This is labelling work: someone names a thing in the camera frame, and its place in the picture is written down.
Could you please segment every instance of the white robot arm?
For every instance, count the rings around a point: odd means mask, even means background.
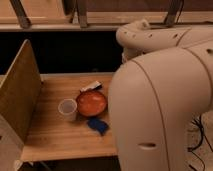
[[[186,127],[213,106],[213,28],[200,31],[208,30],[212,38],[206,32],[191,36],[198,28],[144,30],[138,32],[137,47],[127,39],[124,43],[121,30],[118,41],[125,48],[158,50],[123,64],[109,88],[110,120],[121,169],[187,171]],[[166,40],[159,39],[161,32]],[[153,44],[148,42],[150,34],[152,39],[158,37],[150,40]]]
[[[210,37],[213,37],[211,26],[150,29],[146,20],[124,25],[116,33],[117,41],[124,48],[123,61],[142,53],[187,45]]]

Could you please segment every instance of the blue towel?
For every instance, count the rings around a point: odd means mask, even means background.
[[[108,126],[108,124],[106,122],[101,121],[97,117],[91,117],[91,118],[89,118],[89,121],[87,122],[87,125],[90,128],[98,131],[101,134],[101,136],[103,136],[104,133],[109,128],[109,126]]]

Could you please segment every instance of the dark background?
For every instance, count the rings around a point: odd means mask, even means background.
[[[112,72],[122,48],[114,31],[1,32],[0,74],[5,74],[24,39],[29,39],[40,73]]]

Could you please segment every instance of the wooden table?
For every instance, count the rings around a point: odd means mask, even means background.
[[[80,88],[96,80],[102,83],[100,91],[107,96],[111,77],[111,74],[97,74],[45,78],[21,160],[33,162],[116,155],[111,129],[100,136],[87,126],[87,118],[78,115],[74,123],[66,122],[57,109],[61,100],[76,98]],[[107,110],[99,117],[109,123]]]

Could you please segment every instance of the white cup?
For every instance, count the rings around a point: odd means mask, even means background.
[[[64,99],[59,103],[58,111],[66,121],[75,121],[77,116],[77,102],[74,99]]]

